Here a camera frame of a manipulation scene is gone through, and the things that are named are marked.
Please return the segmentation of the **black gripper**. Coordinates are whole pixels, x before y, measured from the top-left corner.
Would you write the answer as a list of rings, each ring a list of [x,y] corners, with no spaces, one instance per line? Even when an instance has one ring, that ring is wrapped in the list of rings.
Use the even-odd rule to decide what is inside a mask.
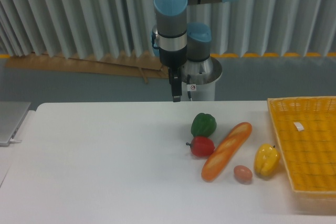
[[[181,100],[181,72],[178,69],[187,61],[187,48],[184,47],[177,51],[167,51],[160,48],[160,62],[168,67],[170,91],[173,102]]]

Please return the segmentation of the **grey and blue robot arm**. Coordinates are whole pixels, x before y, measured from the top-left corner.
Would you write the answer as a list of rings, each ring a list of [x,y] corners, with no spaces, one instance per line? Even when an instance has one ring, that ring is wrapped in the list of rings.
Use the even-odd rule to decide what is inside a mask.
[[[151,43],[168,68],[173,102],[214,101],[222,65],[211,57],[211,28],[187,21],[187,7],[236,0],[153,0],[156,24]]]

